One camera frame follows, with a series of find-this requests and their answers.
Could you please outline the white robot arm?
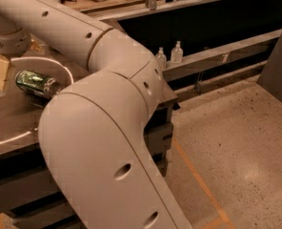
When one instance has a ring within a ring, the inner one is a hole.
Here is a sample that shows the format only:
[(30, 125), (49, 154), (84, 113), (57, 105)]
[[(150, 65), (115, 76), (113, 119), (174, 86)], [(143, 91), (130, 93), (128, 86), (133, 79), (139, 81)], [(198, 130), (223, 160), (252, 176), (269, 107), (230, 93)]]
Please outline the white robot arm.
[(191, 229), (153, 162), (144, 128), (163, 93), (155, 56), (52, 0), (0, 0), (0, 16), (86, 68), (44, 109), (47, 166), (87, 229)]

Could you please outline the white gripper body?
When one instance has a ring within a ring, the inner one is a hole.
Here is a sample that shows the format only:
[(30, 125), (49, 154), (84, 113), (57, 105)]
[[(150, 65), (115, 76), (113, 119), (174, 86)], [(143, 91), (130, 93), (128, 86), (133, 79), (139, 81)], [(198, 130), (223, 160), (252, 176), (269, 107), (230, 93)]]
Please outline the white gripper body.
[(23, 55), (30, 45), (30, 34), (0, 14), (0, 54)]

